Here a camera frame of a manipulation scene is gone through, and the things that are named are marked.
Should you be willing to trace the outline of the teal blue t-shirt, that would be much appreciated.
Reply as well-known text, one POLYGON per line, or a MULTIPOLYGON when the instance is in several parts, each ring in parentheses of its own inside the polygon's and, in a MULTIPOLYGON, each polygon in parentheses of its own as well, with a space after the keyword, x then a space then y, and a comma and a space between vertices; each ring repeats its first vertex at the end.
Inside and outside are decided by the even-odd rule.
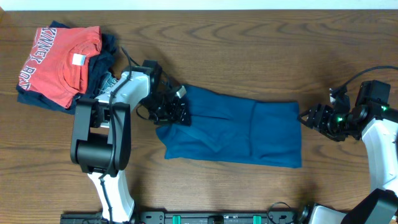
POLYGON ((187 86, 191 124, 157 128, 166 159, 300 168, 302 133, 295 101, 257 101, 187 86))

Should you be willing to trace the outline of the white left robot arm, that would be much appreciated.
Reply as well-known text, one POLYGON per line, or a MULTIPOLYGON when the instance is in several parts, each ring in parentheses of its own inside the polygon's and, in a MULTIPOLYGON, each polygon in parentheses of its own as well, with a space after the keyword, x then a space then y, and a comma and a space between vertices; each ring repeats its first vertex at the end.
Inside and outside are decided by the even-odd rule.
POLYGON ((155 60, 128 65, 108 91, 76 106, 70 157, 95 185, 103 210, 72 223, 133 223, 135 202, 125 169, 131 155, 131 113, 148 111, 155 125, 191 124, 184 85, 173 84, 155 60))

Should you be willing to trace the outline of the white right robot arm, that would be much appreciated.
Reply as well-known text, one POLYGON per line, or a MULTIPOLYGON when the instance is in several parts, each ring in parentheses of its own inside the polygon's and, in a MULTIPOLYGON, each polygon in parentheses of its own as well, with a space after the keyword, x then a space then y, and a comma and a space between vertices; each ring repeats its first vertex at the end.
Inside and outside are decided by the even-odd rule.
POLYGON ((388 97, 388 90, 361 90, 349 112, 318 104, 299 114, 303 125, 333 141, 362 141, 371 183, 370 194, 349 212, 316 205, 309 223, 389 223, 397 215, 397 110, 388 97))

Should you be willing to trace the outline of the frayed denim garment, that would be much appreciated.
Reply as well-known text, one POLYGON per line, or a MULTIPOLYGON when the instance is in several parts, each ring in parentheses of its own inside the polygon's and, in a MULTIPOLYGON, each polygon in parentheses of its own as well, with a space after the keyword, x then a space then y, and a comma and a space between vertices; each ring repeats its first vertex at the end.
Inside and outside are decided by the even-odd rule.
POLYGON ((99 82, 98 95, 102 95, 109 91, 117 82, 118 79, 111 72, 105 72, 99 82))

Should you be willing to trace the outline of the navy folded garment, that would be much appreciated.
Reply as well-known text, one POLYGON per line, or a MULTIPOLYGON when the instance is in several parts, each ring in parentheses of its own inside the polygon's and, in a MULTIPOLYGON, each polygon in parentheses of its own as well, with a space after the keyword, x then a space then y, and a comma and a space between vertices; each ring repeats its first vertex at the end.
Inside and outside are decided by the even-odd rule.
MULTIPOLYGON (((61 24, 57 21, 53 21, 47 27, 55 28, 68 28, 70 27, 61 24)), ((20 88, 17 84, 16 90, 18 92, 17 100, 20 103, 37 106, 46 110, 59 111, 66 114, 74 114, 76 103, 81 98, 95 98, 98 96, 98 86, 101 78, 105 72, 111 72, 111 67, 115 63, 115 53, 117 51, 116 38, 111 34, 104 34, 101 32, 102 49, 99 55, 91 57, 88 64, 88 88, 85 93, 79 93, 72 99, 72 104, 69 108, 63 108, 62 106, 54 103, 53 101, 46 98, 43 94, 25 91, 20 88)))

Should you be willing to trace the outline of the red folded t-shirt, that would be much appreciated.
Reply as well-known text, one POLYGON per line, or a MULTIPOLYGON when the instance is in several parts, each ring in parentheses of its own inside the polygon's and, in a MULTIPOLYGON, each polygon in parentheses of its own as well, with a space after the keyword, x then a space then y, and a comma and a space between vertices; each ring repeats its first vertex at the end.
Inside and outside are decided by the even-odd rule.
POLYGON ((98 26, 40 27, 20 71, 18 86, 69 108, 75 95, 86 92, 89 60, 99 55, 101 49, 98 26))

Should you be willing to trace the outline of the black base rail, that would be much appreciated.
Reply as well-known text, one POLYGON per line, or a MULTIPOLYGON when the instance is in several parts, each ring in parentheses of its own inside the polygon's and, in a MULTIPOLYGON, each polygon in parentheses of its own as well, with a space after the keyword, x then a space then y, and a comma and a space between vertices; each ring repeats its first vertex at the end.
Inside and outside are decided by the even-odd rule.
POLYGON ((134 212, 130 224, 294 224, 308 223, 313 207, 301 210, 272 208, 265 213, 170 213, 163 211, 134 212))

